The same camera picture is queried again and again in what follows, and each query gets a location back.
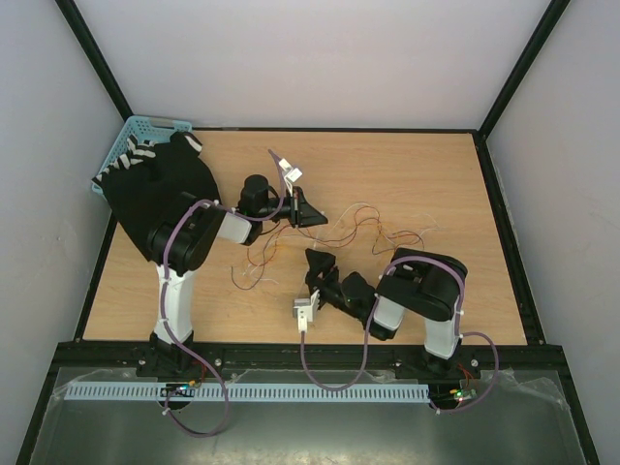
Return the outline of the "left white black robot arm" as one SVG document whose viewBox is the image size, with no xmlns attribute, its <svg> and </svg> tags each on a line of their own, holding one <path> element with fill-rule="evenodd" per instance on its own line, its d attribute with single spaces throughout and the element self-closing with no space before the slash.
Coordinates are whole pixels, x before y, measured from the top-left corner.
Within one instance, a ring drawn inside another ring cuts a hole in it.
<svg viewBox="0 0 620 465">
<path fill-rule="evenodd" d="M 175 376 L 185 374 L 194 358 L 192 300 L 197 270 L 217 238 L 251 245 L 263 233 L 263 222 L 286 220 L 294 228 L 328 223 L 299 186 L 286 178 L 277 193 L 266 177 L 248 176 L 237 208 L 227 211 L 217 201 L 200 201 L 182 193 L 149 236 L 159 278 L 158 320 L 150 335 L 159 363 Z"/>
</svg>

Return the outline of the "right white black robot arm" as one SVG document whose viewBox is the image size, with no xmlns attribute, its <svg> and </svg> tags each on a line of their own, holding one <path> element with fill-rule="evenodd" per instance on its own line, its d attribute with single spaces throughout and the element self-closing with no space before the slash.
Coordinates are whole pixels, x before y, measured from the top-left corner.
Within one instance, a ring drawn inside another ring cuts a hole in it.
<svg viewBox="0 0 620 465">
<path fill-rule="evenodd" d="M 425 369 L 444 377 L 456 367 L 468 275 L 463 262 L 399 247 L 373 287 L 357 272 L 340 278 L 336 258 L 328 252 L 308 248 L 305 257 L 305 284 L 313 312 L 328 304 L 360 322 L 370 336 L 381 341 L 395 336 L 406 313 L 415 313 L 424 319 Z"/>
</svg>

